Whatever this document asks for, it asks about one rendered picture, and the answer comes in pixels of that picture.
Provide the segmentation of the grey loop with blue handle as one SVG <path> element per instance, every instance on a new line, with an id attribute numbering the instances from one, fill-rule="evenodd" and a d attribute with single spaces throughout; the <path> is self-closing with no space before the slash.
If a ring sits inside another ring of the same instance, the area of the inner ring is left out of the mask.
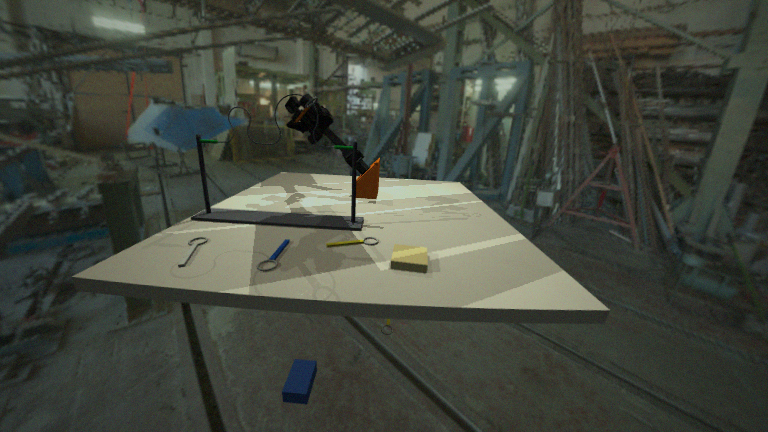
<path id="1" fill-rule="evenodd" d="M 279 247 L 279 248 L 278 248 L 278 249 L 277 249 L 277 250 L 274 252 L 274 254 L 273 254 L 273 255 L 272 255 L 270 258 L 269 258 L 269 260 L 266 260 L 266 261 L 261 261 L 261 262 L 259 262 L 259 263 L 257 264 L 257 269 L 258 269 L 258 270 L 260 270 L 260 271 L 269 271 L 269 270 L 272 270 L 272 269 L 276 268 L 276 267 L 278 266 L 278 263 L 277 263 L 277 261 L 275 261 L 275 260 L 276 260 L 276 259 L 277 259 L 277 257 L 278 257 L 278 256 L 279 256 L 279 255 L 282 253 L 282 251 L 284 250 L 285 246 L 286 246 L 288 243 L 289 243 L 289 239 L 285 239 L 285 240 L 282 242 L 281 246 L 280 246 L 280 247 Z M 267 268 L 267 269 L 262 269 L 262 268 L 260 268 L 259 266 L 260 266 L 260 264 L 262 264 L 262 263 L 264 263 L 264 262 L 273 262 L 273 263 L 275 263 L 275 266 L 274 266 L 274 267 L 272 266 L 272 267 L 270 267 L 270 268 Z"/>

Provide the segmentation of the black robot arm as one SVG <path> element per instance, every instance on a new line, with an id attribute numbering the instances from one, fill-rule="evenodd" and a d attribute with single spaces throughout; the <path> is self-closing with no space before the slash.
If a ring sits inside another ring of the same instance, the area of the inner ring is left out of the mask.
<path id="1" fill-rule="evenodd" d="M 305 94 L 304 97 L 308 99 L 313 98 L 309 94 Z M 307 100 L 304 97 L 301 97 L 301 99 L 299 100 L 299 103 L 301 103 L 301 105 L 305 108 L 305 105 L 309 100 Z M 319 122 L 322 121 L 317 126 L 320 132 L 322 132 L 322 134 L 325 134 L 335 145 L 348 146 L 331 129 L 329 129 L 329 126 L 333 123 L 333 117 L 332 117 L 332 114 L 328 111 L 328 109 L 324 108 L 323 106 L 320 106 L 320 104 L 317 101 L 314 103 L 314 105 L 318 111 Z M 317 112 L 314 105 L 310 106 L 310 108 L 308 109 L 308 113 L 313 118 L 312 123 L 317 122 Z M 345 161 L 352 168 L 353 150 L 347 150 L 347 149 L 340 149 L 340 150 L 342 151 L 342 155 L 345 158 Z M 357 170 L 361 173 L 361 176 L 362 176 L 371 166 L 368 166 L 362 160 L 364 158 L 364 155 L 360 152 L 360 150 L 357 150 L 357 160 L 359 158 L 361 159 L 357 162 Z"/>

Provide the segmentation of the pale grey loop with straight handle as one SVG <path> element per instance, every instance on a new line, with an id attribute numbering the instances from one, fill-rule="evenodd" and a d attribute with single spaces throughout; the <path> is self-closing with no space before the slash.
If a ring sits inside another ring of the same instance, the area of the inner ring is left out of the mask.
<path id="1" fill-rule="evenodd" d="M 197 240 L 197 239 L 206 239 L 206 240 L 205 240 L 205 241 L 203 241 L 203 242 L 201 242 L 201 243 L 198 243 L 198 244 L 191 244 L 191 242 L 192 242 L 193 240 Z M 186 263 L 188 263 L 188 260 L 190 259 L 190 257 L 193 255 L 193 253 L 194 253 L 194 250 L 195 250 L 195 249 L 197 249 L 198 245 L 204 244 L 204 243 L 206 243 L 207 241 L 208 241 L 208 238 L 207 238 L 207 237 L 197 237 L 197 238 L 193 238 L 192 240 L 190 240 L 190 241 L 188 242 L 188 244 L 189 244 L 190 246 L 192 246 L 192 247 L 190 247 L 190 248 L 188 249 L 188 251 L 187 251 L 186 255 L 185 255 L 183 258 L 182 258 L 182 260 L 181 260 L 181 261 L 180 261 L 180 263 L 178 264 L 178 267 L 184 267 L 184 266 L 186 265 Z"/>

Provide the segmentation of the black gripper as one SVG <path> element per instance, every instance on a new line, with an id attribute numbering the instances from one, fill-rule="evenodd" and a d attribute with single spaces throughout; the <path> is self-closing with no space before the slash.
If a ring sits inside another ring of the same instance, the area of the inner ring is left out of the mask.
<path id="1" fill-rule="evenodd" d="M 302 134 L 304 132 L 308 132 L 309 131 L 311 135 L 308 136 L 308 140 L 311 142 L 311 144 L 315 144 L 316 141 L 318 142 L 320 140 L 320 138 L 322 137 L 322 132 L 320 132 L 320 130 L 318 128 L 316 128 L 316 130 L 314 129 L 314 127 L 317 125 L 317 122 L 312 123 L 312 119 L 313 118 L 308 113 L 308 111 L 300 119 L 300 122 L 294 123 L 294 121 L 297 119 L 297 117 L 303 111 L 302 109 L 299 109 L 299 106 L 301 105 L 301 103 L 299 103 L 298 101 L 299 100 L 297 99 L 297 97 L 293 96 L 293 97 L 290 97 L 290 99 L 285 104 L 285 108 L 290 113 L 294 113 L 292 115 L 292 117 L 291 117 L 291 120 L 287 124 L 287 127 L 291 128 L 291 129 L 295 129 L 297 131 L 300 131 Z M 316 141 L 315 141 L 315 139 L 313 137 L 314 130 L 315 130 L 314 136 L 315 136 Z"/>

